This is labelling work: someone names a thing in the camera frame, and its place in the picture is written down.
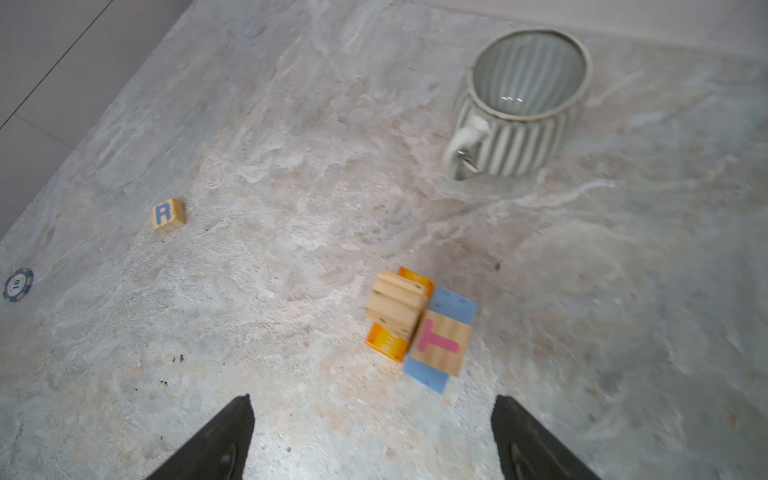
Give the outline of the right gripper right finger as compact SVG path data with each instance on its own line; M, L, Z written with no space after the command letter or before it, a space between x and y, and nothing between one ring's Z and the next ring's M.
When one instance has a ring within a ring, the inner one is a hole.
M505 479L599 480L513 397L496 397L490 422Z

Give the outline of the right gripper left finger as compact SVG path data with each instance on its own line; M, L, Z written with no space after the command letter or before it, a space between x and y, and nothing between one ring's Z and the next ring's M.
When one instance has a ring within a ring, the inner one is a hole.
M250 396L235 397L147 480L242 479L254 425Z

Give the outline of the light blue wooden block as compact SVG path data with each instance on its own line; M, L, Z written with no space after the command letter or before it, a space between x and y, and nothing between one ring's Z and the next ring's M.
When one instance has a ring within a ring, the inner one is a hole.
M470 325L472 331L472 323L477 312L477 304L443 287L437 287L426 310L437 312ZM409 350L403 366L404 374L430 390L442 395L448 384L449 378L453 376L440 372L415 360L409 355Z

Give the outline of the letter T wooden block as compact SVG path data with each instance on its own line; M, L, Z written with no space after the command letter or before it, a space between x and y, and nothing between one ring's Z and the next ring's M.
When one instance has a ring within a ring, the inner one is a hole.
M409 355L453 377L462 371L471 326L426 310L416 329Z

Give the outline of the orange supermarket block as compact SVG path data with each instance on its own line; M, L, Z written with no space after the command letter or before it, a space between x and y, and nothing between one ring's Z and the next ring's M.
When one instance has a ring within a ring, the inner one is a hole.
M395 274L414 280L426 286L428 302L429 302L435 289L435 284L432 280L405 267L400 267ZM379 353L382 353L388 358L395 360L396 362L402 363L405 359L405 355L409 348L410 340L405 341L401 338L397 338L393 336L388 330L384 329L380 325L377 325L373 322L373 325L366 337L365 343L372 349L378 351Z

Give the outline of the letter R wooden block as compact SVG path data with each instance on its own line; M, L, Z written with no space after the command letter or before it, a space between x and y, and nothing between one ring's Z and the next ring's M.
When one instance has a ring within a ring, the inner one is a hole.
M183 203L170 198L151 211L152 228L155 232L170 232L186 224Z

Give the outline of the letter Y wooden block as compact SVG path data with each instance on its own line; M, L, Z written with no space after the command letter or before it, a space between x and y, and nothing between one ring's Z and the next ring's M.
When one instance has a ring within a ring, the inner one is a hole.
M374 281L364 312L368 319L393 336L409 341L427 302L426 286L381 270Z

